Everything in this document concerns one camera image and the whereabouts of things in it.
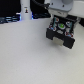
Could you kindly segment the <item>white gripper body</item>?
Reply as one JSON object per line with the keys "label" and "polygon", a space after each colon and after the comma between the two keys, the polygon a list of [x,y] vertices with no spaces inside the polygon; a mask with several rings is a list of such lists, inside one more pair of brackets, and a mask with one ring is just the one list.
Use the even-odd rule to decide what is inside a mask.
{"label": "white gripper body", "polygon": [[61,17],[67,15],[77,15],[76,4],[74,0],[51,0],[49,13]]}

